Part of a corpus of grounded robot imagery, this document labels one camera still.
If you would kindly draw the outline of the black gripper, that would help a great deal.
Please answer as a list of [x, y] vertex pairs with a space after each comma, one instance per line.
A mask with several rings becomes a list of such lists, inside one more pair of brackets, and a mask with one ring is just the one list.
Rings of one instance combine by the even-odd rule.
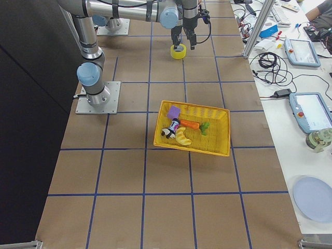
[[202, 18], [205, 24], [209, 24], [210, 12], [201, 8], [178, 8], [179, 22], [178, 26], [171, 29], [171, 38], [173, 49], [176, 50], [181, 43], [180, 34], [182, 30], [187, 32], [187, 39], [190, 43], [190, 49], [194, 50], [197, 44], [195, 28], [198, 26], [198, 19]]

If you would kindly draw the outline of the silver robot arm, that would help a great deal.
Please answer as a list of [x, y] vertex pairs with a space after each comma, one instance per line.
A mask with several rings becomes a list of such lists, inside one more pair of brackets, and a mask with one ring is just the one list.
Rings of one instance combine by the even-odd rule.
[[100, 27], [105, 27], [107, 30], [111, 32], [115, 32], [122, 27], [122, 20], [114, 19], [113, 17], [93, 15], [92, 21], [95, 25]]
[[77, 77], [85, 91], [85, 102], [99, 109], [118, 98], [112, 96], [111, 90], [117, 82], [108, 84], [102, 80], [105, 56], [98, 46], [96, 25], [107, 26], [111, 20], [120, 19], [159, 22], [171, 31], [171, 49], [180, 54], [185, 51], [179, 37], [182, 32], [194, 49], [198, 44], [195, 34], [198, 19], [211, 24], [209, 11], [201, 7], [200, 1], [58, 1], [58, 5], [70, 16], [70, 27], [84, 59]]

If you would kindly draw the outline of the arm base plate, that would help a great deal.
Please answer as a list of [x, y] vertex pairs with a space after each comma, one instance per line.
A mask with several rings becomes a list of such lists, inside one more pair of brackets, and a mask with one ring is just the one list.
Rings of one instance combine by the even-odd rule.
[[88, 95], [84, 88], [75, 95], [78, 103], [75, 113], [78, 115], [116, 115], [118, 111], [120, 81], [105, 81], [104, 90], [97, 95]]
[[97, 29], [97, 36], [128, 36], [129, 34], [129, 19], [110, 19], [106, 26], [99, 26]]

